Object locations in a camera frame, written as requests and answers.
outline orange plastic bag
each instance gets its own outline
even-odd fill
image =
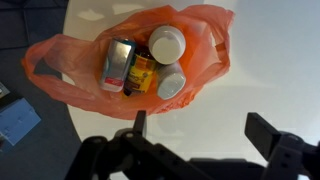
[[[36,86],[72,106],[121,119],[134,119],[138,110],[147,110],[149,115],[162,113],[188,105],[203,85],[228,71],[228,29],[233,17],[232,11],[212,5],[190,6],[180,12],[171,6],[146,10],[105,30],[94,42],[56,35],[37,43],[29,48],[22,64]],[[177,27],[186,38],[186,50],[179,59],[187,79],[184,88],[169,100],[157,96],[155,81],[146,94],[129,98],[102,90],[99,79],[111,38],[133,38],[146,44],[151,32],[163,24]],[[35,74],[40,60],[66,74],[75,85],[52,75]]]

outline label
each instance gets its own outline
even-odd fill
[[[123,85],[123,81],[121,81],[119,79],[109,78],[109,77],[107,77],[104,80],[104,82],[107,84],[112,84],[112,85],[119,86],[119,87],[121,87]]]
[[[148,91],[153,78],[157,62],[139,55],[131,62],[125,87],[133,92],[145,93]]]

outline bottle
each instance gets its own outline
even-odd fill
[[[162,65],[157,70],[157,95],[167,100],[173,98],[184,87],[186,77],[179,62]]]
[[[186,40],[182,32],[173,26],[160,26],[149,38],[149,50],[161,64],[176,62],[186,49]]]
[[[147,47],[137,47],[130,63],[129,73],[124,84],[124,94],[132,92],[146,93],[153,79],[157,61],[152,57]]]
[[[136,44],[132,41],[111,40],[100,79],[102,89],[112,92],[119,92],[123,89],[135,47]]]

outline yellow label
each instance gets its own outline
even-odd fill
[[[145,93],[148,91],[152,81],[156,61],[135,55],[131,64],[125,87],[134,92]]]

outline white table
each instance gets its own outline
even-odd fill
[[[70,0],[64,34],[93,40],[141,8],[200,1]],[[320,139],[320,1],[206,0],[236,13],[231,69],[184,109],[148,117],[147,139],[190,157],[265,161],[244,135],[248,112],[311,144]],[[133,122],[69,106],[81,139],[114,133]]]

